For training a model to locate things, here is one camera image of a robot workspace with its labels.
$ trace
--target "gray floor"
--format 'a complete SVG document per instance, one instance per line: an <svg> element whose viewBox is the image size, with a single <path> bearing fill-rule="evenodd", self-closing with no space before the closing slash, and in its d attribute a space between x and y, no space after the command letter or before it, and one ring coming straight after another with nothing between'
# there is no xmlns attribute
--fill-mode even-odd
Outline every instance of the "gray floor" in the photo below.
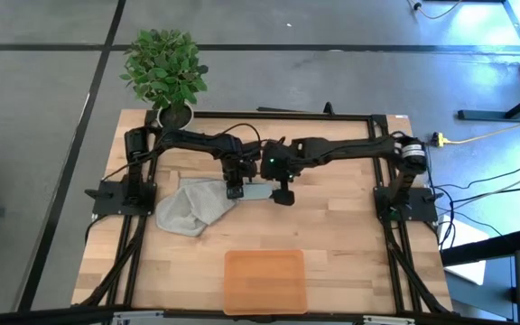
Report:
<svg viewBox="0 0 520 325"><path fill-rule="evenodd" d="M436 13L449 5L423 8ZM102 43L115 7L107 0L0 0L0 42ZM202 43L520 44L502 5L464 4L428 21L404 0L128 0L116 43L132 40L138 28L180 28ZM415 135L441 131L452 140L510 125L462 122L457 110L505 110L520 101L520 56L204 51L201 61L210 67L209 91L198 110L318 112L330 101L339 113L408 115ZM0 204L7 209L0 218L0 311L14 306L97 62L96 52L0 52ZM69 305L92 206L83 190L98 185L119 110L148 108L117 77L123 62L121 52L111 53L34 308ZM467 184L517 167L520 129L432 150L435 183ZM519 176L451 194L468 197ZM515 231L520 192L460 211Z"/></svg>

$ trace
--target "potted plant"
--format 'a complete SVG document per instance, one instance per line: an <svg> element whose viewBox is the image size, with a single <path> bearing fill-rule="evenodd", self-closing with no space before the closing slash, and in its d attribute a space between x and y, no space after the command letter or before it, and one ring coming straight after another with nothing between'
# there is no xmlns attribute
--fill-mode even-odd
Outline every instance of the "potted plant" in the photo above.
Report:
<svg viewBox="0 0 520 325"><path fill-rule="evenodd" d="M208 67L199 65L198 47L190 33L177 30L140 31L132 43L125 62L126 74L119 77L129 80L136 97L153 103L160 127L183 129L194 117L190 104L194 96L208 89L202 74Z"/></svg>

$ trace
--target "wooden table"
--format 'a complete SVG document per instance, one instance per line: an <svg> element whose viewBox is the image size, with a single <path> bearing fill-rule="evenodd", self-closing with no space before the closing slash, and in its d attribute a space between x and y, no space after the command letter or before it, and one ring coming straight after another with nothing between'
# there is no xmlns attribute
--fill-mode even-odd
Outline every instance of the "wooden table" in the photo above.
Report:
<svg viewBox="0 0 520 325"><path fill-rule="evenodd" d="M145 111L123 110L106 174L124 165L124 132L141 126ZM388 116L390 131L411 133L406 116ZM262 138L322 136L330 140L368 137L367 124L354 121L196 118L191 131L213 135L249 122ZM230 131L243 142L255 140L247 127ZM123 172L114 180L121 179ZM388 183L388 172L383 172ZM221 179L220 162L207 153L180 149L160 157L156 173L157 201L174 193L180 177ZM271 200L243 201L200 237L184 237L159 229L149 218L135 284L133 306L155 309L221 311L224 254L228 250L301 249L304 253L309 311L394 313L385 239L376 211L371 159L334 161L305 169L291 185L292 207ZM98 222L90 231L72 301L81 302L114 263L122 217ZM441 257L434 234L423 223L408 222L415 269L442 305L451 308ZM411 309L405 274L404 303ZM116 301L123 300L126 270Z"/></svg>

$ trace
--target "green plant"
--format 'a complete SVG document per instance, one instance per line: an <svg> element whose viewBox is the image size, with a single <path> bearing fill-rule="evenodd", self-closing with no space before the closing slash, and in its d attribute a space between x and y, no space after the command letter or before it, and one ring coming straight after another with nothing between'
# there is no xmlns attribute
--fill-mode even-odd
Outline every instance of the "green plant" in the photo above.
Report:
<svg viewBox="0 0 520 325"><path fill-rule="evenodd" d="M140 31L138 38L124 54L126 74L137 98L153 102L152 109L183 107L187 100L197 103L194 96L208 89L202 74L208 67L199 65L198 47L190 33L177 30Z"/></svg>

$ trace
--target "orange tray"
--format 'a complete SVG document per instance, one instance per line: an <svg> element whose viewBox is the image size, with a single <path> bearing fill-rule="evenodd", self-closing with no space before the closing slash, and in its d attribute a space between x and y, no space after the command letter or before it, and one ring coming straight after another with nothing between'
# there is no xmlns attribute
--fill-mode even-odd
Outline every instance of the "orange tray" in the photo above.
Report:
<svg viewBox="0 0 520 325"><path fill-rule="evenodd" d="M301 250L226 253L226 315L303 314L307 310Z"/></svg>

